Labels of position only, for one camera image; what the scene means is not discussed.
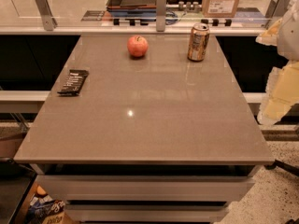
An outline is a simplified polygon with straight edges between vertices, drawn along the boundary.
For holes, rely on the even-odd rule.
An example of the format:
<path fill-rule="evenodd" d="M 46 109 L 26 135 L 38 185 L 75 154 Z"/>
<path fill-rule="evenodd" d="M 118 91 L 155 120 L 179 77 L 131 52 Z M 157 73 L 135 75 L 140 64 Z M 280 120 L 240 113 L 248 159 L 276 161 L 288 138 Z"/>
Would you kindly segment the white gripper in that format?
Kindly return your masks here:
<path fill-rule="evenodd" d="M 262 125 L 274 125 L 299 102 L 299 1 L 260 33 L 255 41 L 278 47 L 278 54 L 290 60 L 282 68 L 274 67 L 266 84 L 257 120 Z"/>

